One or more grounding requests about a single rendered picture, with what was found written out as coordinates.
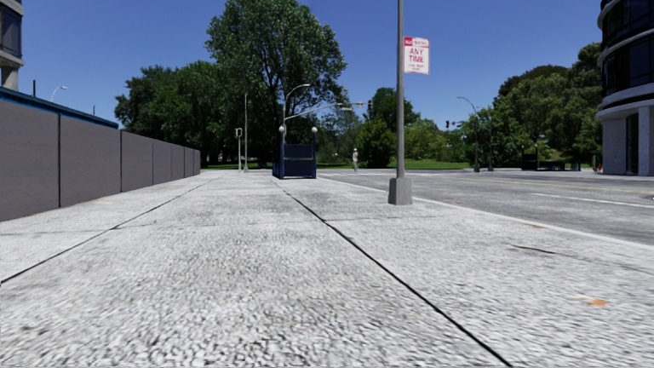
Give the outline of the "black bus shelter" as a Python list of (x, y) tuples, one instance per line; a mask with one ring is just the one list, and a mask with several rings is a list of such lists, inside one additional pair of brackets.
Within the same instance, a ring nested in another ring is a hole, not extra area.
[(522, 170), (543, 170), (543, 171), (563, 171), (565, 170), (565, 161), (563, 160), (542, 160), (539, 155), (538, 145), (534, 146), (533, 152), (527, 152), (524, 148), (521, 151), (521, 169)]

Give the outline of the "glass tower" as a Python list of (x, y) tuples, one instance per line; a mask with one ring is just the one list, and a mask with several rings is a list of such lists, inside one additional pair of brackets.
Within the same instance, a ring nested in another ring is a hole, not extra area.
[(654, 0), (601, 0), (603, 171), (654, 176)]

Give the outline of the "trees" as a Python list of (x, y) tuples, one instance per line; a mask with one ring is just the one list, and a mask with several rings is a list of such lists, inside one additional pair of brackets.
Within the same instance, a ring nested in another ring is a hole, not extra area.
[(218, 152), (225, 129), (226, 89), (221, 69), (208, 61), (181, 68), (147, 66), (126, 81), (114, 114), (128, 132), (190, 147), (201, 165)]
[[(561, 158), (590, 163), (602, 151), (602, 125), (596, 119), (602, 98), (597, 65), (600, 44), (582, 47), (570, 67), (537, 66), (508, 78), (489, 106), (477, 109), (490, 118), (494, 135), (494, 166), (517, 167), (521, 151), (538, 145), (544, 160)], [(395, 162), (396, 91), (379, 88), (372, 110), (362, 116), (357, 139), (359, 162), (385, 168)], [(404, 103), (404, 148), (410, 164), (453, 163), (446, 151), (445, 129), (424, 118), (410, 101)]]

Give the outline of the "grey panel fence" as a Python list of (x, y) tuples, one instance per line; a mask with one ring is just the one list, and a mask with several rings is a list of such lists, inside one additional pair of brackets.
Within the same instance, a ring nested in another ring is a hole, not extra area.
[(198, 175), (201, 153), (0, 87), (0, 221)]

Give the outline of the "dark stairway railing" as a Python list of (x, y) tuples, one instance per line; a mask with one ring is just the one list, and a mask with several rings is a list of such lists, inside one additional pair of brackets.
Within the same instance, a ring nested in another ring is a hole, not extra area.
[(316, 127), (312, 127), (313, 141), (311, 144), (288, 144), (284, 141), (285, 129), (280, 126), (281, 133), (280, 155), (273, 162), (272, 175), (284, 179), (285, 177), (311, 178), (317, 177), (316, 161)]

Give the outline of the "tree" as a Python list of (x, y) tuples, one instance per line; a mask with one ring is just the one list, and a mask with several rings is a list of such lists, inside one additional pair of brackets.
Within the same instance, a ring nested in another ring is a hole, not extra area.
[(297, 0), (226, 0), (207, 33), (225, 101), (249, 121), (255, 158), (278, 153), (284, 116), (347, 101), (338, 82), (347, 63), (336, 34)]

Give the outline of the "sign on a post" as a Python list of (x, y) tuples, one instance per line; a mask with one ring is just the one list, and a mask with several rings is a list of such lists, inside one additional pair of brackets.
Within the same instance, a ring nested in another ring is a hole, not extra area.
[(396, 67), (396, 175), (389, 182), (388, 203), (411, 205), (412, 183), (405, 176), (404, 160), (404, 0), (397, 0)]

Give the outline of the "pale concrete building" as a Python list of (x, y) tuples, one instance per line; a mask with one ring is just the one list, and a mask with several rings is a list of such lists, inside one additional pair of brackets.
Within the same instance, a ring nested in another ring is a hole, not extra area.
[(17, 90), (22, 57), (22, 0), (0, 0), (0, 85)]

